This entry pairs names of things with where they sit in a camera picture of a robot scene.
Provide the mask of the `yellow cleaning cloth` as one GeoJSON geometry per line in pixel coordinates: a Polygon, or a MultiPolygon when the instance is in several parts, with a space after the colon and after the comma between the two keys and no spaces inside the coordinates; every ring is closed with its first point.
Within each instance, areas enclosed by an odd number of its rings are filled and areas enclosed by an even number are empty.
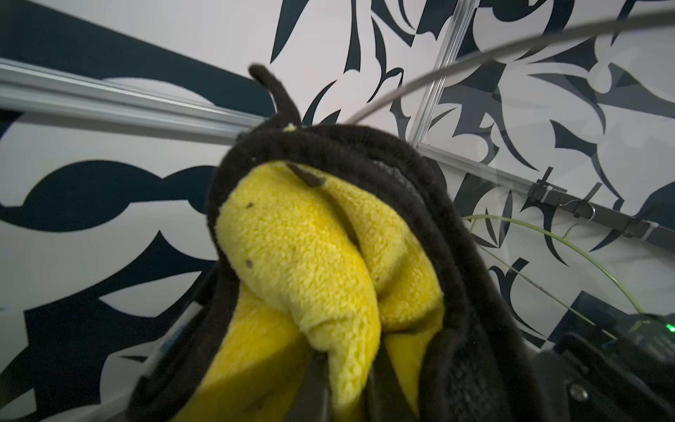
{"type": "Polygon", "coordinates": [[[520,331],[442,179],[375,128],[272,118],[214,174],[204,305],[131,421],[550,421],[520,331]]]}

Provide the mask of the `small glass pan lid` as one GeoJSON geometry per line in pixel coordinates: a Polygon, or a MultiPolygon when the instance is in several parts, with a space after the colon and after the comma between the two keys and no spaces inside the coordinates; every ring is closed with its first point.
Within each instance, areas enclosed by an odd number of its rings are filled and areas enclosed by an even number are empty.
{"type": "Polygon", "coordinates": [[[448,77],[424,149],[460,158],[448,188],[463,216],[515,217],[616,272],[646,307],[674,313],[674,251],[527,197],[540,179],[623,214],[674,184],[674,30],[592,35],[529,47],[448,77]]]}

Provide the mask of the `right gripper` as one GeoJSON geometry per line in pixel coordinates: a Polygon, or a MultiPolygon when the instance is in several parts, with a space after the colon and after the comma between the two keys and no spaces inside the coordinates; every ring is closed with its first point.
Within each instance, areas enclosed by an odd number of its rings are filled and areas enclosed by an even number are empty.
{"type": "Polygon", "coordinates": [[[576,333],[533,360],[555,421],[673,421],[674,315],[629,316],[617,339],[576,333]]]}

